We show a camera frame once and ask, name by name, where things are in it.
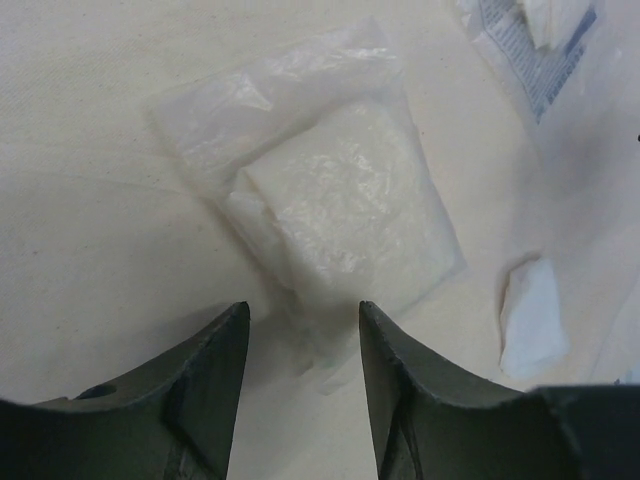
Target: white table surface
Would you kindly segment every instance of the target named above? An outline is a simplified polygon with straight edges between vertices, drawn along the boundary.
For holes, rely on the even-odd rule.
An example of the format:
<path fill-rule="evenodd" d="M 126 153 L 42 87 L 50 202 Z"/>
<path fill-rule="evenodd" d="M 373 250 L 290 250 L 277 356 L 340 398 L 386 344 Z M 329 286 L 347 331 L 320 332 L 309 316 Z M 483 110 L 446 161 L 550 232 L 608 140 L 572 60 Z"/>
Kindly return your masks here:
<path fill-rule="evenodd" d="M 202 326 L 180 317 L 248 300 L 229 479 L 375 477 L 358 358 L 331 394 L 297 375 L 259 268 L 190 194 L 147 110 L 172 86 L 371 14 L 406 61 L 414 120 L 468 263 L 406 330 L 516 388 L 609 382 L 636 363 L 640 4 L 609 2 L 630 79 L 584 158 L 549 184 L 491 72 L 437 0 L 255 3 L 2 1 L 0 395 L 77 395 Z M 572 351 L 514 384 L 498 368 L 499 292 L 532 252 L 555 263 Z"/>

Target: white paper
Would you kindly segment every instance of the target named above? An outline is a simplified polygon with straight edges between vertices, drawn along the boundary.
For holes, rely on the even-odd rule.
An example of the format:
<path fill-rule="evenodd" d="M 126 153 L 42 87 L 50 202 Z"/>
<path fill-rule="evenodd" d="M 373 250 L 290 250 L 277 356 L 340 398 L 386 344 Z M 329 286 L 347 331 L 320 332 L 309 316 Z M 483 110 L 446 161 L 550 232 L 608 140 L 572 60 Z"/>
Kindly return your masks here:
<path fill-rule="evenodd" d="M 536 48 L 555 49 L 571 40 L 591 0 L 517 0 Z"/>
<path fill-rule="evenodd" d="M 569 352 L 558 285 L 548 259 L 528 261 L 511 272 L 500 321 L 504 332 L 500 368 L 511 378 L 538 375 Z"/>

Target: plastic bag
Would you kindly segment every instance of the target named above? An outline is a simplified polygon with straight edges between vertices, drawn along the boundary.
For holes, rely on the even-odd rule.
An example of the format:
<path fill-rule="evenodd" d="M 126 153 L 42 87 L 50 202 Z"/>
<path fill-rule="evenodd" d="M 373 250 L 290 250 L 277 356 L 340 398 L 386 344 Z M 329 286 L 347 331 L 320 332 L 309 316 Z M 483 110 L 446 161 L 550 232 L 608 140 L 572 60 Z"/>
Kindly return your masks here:
<path fill-rule="evenodd" d="M 580 156 L 610 105 L 621 57 L 604 2 L 591 3 L 558 48 L 536 49 L 518 0 L 452 1 L 543 161 Z"/>
<path fill-rule="evenodd" d="M 461 263 L 373 20 L 170 93 L 157 119 L 322 357 L 361 300 L 401 314 Z"/>

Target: tissue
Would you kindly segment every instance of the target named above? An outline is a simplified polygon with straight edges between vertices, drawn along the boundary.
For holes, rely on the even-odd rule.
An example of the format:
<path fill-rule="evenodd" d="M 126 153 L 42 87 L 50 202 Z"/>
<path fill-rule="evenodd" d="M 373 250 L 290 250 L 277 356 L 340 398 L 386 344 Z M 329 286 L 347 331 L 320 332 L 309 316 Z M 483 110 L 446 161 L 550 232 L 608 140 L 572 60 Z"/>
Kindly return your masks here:
<path fill-rule="evenodd" d="M 569 352 L 551 261 L 531 260 L 511 272 L 500 322 L 500 368 L 513 379 L 538 375 Z"/>

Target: plastic wrap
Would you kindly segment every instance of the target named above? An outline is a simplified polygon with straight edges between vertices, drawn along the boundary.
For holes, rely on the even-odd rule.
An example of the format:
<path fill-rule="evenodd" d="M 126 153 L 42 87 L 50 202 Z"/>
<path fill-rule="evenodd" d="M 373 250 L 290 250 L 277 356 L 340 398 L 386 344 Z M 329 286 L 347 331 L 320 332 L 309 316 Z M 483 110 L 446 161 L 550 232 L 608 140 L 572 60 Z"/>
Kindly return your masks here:
<path fill-rule="evenodd" d="M 401 314 L 462 264 L 372 20 L 181 88 L 156 114 L 323 356 L 353 337 L 359 301 Z"/>
<path fill-rule="evenodd" d="M 582 155 L 598 117 L 610 105 L 612 79 L 621 57 L 616 35 L 606 21 L 604 1 L 525 2 L 532 4 L 529 15 L 536 15 L 529 25 L 521 0 L 452 1 L 543 160 L 558 162 Z M 563 23 L 547 25 L 536 20 L 543 16 Z M 545 48 L 536 48 L 531 34 Z"/>

